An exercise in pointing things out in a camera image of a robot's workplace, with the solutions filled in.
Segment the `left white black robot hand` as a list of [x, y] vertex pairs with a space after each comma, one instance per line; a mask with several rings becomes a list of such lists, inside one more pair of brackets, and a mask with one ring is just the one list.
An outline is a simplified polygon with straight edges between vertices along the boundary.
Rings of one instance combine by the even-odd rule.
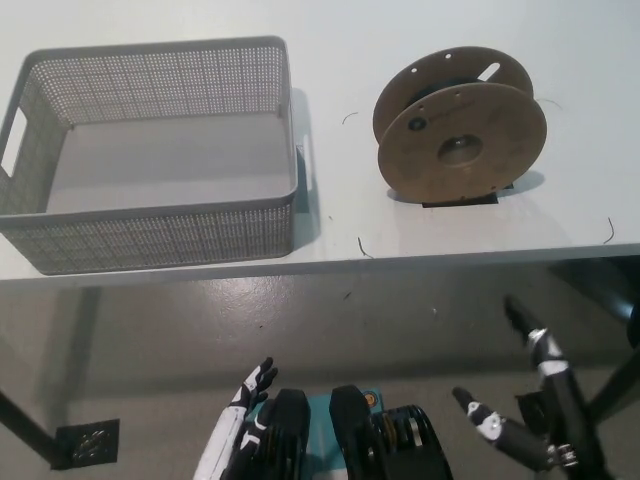
[[241, 383], [224, 408], [199, 459], [193, 479], [246, 479], [269, 427], [274, 400], [268, 399], [278, 369], [272, 357]]

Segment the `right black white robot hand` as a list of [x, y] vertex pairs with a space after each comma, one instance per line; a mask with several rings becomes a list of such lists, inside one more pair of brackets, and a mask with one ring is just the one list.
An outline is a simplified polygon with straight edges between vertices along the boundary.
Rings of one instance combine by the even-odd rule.
[[535, 435], [455, 387], [452, 395], [467, 419], [489, 445], [533, 472], [559, 467], [569, 479], [612, 479], [584, 395], [553, 334], [513, 295], [504, 298], [504, 312], [539, 375], [547, 435]]

